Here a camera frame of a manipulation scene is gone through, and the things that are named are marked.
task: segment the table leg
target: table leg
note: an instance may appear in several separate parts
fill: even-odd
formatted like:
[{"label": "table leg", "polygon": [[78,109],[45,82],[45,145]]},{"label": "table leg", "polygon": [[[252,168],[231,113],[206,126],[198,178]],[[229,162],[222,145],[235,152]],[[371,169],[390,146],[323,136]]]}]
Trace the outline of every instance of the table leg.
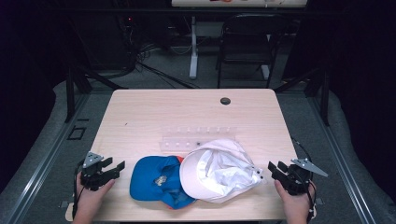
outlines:
[{"label": "table leg", "polygon": [[197,36],[195,33],[196,28],[195,17],[192,17],[191,20],[191,64],[190,64],[190,78],[197,78],[197,66],[198,66],[198,52],[197,52]]}]

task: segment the white cap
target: white cap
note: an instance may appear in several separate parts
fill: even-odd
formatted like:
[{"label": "white cap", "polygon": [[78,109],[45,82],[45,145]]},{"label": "white cap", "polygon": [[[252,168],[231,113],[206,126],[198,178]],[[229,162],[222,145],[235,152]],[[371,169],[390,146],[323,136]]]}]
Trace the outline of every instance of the white cap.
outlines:
[{"label": "white cap", "polygon": [[262,169],[230,139],[208,142],[187,155],[180,165],[180,181],[192,198],[210,203],[223,203],[266,182]]}]

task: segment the black hole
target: black hole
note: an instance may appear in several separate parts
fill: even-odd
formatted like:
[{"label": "black hole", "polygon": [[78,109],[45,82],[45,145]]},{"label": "black hole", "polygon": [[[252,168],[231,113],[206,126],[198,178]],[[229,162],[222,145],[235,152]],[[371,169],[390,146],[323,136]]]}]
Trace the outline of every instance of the black hole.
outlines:
[{"label": "black hole", "polygon": [[223,97],[220,99],[220,102],[222,105],[229,105],[231,103],[231,100],[230,100],[230,98]]}]

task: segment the baseball cap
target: baseball cap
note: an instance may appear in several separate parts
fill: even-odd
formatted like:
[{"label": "baseball cap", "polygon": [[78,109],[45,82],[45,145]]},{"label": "baseball cap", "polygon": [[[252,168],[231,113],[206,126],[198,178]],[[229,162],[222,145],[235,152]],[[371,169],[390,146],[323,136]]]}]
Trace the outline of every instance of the baseball cap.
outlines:
[{"label": "baseball cap", "polygon": [[224,203],[266,181],[241,145],[218,139],[186,156],[180,166],[180,182],[192,198]]},{"label": "baseball cap", "polygon": [[183,190],[177,156],[148,156],[140,159],[131,177],[130,195],[138,201],[162,201],[172,209],[195,202]]}]

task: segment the cap logo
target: cap logo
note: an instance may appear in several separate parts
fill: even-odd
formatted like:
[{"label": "cap logo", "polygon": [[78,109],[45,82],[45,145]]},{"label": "cap logo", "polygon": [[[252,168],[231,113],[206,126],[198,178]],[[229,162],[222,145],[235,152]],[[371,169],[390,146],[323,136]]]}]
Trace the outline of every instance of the cap logo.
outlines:
[{"label": "cap logo", "polygon": [[166,175],[162,175],[160,177],[158,177],[157,179],[154,180],[154,183],[160,187],[163,183],[166,182]]}]

